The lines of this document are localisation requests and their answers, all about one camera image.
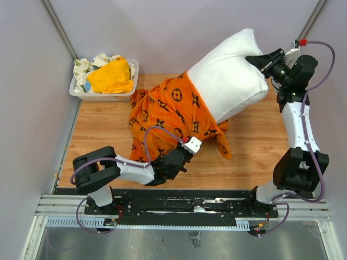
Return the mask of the orange monogram pillowcase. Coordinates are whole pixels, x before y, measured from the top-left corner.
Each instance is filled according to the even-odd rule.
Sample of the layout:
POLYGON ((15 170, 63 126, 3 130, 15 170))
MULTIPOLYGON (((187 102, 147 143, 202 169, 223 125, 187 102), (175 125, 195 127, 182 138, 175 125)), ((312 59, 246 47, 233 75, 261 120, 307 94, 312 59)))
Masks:
POLYGON ((231 159, 225 135, 228 121, 215 121, 187 73, 166 79, 149 91, 137 90, 131 101, 131 160, 147 162, 162 157, 187 136, 201 141, 215 138, 220 154, 231 159))

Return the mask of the white pillow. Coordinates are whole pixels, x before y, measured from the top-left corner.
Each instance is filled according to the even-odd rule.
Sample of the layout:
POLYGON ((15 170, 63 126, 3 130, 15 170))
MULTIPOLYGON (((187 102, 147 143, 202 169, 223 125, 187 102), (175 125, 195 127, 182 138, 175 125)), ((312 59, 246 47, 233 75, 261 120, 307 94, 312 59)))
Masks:
POLYGON ((188 77, 219 124, 263 100, 268 84, 247 56, 261 56, 254 30, 224 40, 188 70, 188 77))

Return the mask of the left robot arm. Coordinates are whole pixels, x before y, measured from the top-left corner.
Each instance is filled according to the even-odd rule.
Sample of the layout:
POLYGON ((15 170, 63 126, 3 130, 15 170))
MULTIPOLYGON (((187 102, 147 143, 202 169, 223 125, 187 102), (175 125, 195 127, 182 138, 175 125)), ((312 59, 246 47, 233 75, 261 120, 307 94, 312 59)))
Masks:
POLYGON ((73 160, 70 182, 78 194, 87 195, 86 214, 116 215, 123 207, 116 202, 109 183, 115 179, 130 180, 145 186, 158 186, 173 180, 190 162, 194 153, 178 145, 150 163, 125 159, 111 146, 87 153, 73 160))

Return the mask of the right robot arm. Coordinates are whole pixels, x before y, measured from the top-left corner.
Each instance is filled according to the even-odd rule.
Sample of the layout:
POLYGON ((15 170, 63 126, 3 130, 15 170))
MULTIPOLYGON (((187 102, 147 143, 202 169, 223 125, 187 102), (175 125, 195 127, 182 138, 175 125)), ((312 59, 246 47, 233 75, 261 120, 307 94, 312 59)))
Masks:
POLYGON ((247 56, 246 61, 265 78, 274 79, 279 88, 277 103, 288 135, 289 148, 273 170, 273 179, 256 186, 242 209, 253 217, 275 216, 274 202, 281 197, 300 198, 313 202, 312 193, 322 182, 329 156, 320 151, 310 124, 310 101, 307 86, 318 61, 301 55, 288 66, 284 50, 270 54, 247 56))

